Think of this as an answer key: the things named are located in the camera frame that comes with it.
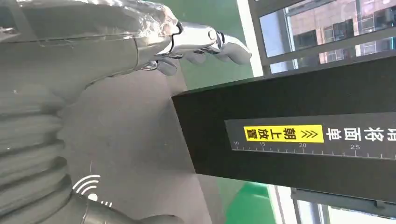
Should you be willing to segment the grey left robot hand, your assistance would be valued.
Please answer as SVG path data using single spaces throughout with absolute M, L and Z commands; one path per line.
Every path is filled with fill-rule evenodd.
M 236 64 L 251 51 L 208 25 L 147 0 L 0 3 L 0 221 L 3 224 L 181 224 L 132 219 L 75 190 L 58 112 L 95 82 L 134 71 L 176 73 L 205 54 Z

